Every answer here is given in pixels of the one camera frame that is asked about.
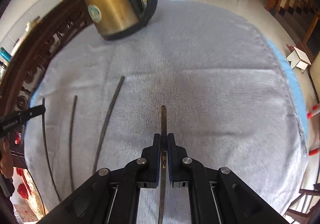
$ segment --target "gold kettle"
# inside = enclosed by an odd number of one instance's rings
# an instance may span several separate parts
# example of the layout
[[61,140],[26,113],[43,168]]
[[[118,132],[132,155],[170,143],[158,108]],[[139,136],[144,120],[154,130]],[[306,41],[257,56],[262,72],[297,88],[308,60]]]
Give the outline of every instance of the gold kettle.
[[149,22],[158,0],[85,0],[98,32],[106,40],[128,36]]

